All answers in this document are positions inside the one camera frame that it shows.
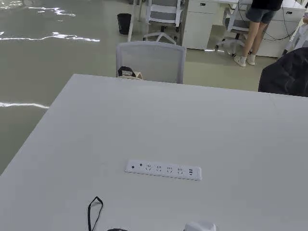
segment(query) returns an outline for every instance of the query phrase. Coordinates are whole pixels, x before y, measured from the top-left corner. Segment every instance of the white cabinet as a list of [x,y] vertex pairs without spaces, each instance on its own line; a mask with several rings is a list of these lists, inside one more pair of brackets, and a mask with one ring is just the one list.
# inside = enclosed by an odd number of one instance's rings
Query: white cabinet
[[187,12],[182,46],[205,50],[211,34],[214,14]]
[[188,4],[182,46],[205,50],[210,37],[218,3],[190,0]]
[[304,10],[284,10],[284,21],[282,10],[279,10],[267,28],[257,55],[280,57],[303,14]]

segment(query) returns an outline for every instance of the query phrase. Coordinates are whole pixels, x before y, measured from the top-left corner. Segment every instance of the power strip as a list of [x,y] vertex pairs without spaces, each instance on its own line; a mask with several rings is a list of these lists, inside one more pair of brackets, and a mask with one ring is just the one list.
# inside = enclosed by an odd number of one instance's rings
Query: power strip
[[129,160],[125,171],[161,177],[202,180],[200,167],[166,164],[146,160]]

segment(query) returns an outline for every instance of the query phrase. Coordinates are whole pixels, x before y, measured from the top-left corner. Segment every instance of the chair base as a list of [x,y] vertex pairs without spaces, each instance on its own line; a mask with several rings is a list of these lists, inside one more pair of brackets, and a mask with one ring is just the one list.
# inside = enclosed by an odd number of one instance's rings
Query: chair base
[[224,37],[221,42],[216,43],[215,50],[218,50],[220,45],[227,45],[232,49],[232,55],[235,54],[236,48],[238,45],[244,47],[245,44],[243,41],[239,40],[239,34],[236,35],[236,38]]
[[172,39],[172,37],[167,35],[165,32],[154,32],[154,33],[146,34],[146,35],[143,36],[143,40],[146,40],[147,38],[154,37],[154,36],[158,36],[157,39],[156,39],[156,42],[159,42],[159,40],[162,37],[165,37],[166,39],[168,39],[173,44],[177,44],[177,42],[174,39]]

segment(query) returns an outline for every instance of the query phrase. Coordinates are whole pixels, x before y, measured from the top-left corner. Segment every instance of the denim shorts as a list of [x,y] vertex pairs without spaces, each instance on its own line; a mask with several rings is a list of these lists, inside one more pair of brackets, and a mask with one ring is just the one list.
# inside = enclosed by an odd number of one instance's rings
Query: denim shorts
[[265,24],[268,24],[270,23],[271,19],[274,17],[275,13],[276,11],[250,8],[246,13],[246,17],[250,21],[255,22],[255,23],[263,22]]

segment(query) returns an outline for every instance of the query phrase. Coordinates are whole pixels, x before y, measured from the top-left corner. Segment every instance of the bag on chair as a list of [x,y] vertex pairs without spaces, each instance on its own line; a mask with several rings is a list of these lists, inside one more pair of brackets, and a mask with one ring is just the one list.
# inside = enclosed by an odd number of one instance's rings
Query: bag on chair
[[118,69],[118,77],[119,78],[128,78],[128,79],[136,79],[136,80],[143,80],[141,72],[134,72],[128,66],[122,66]]

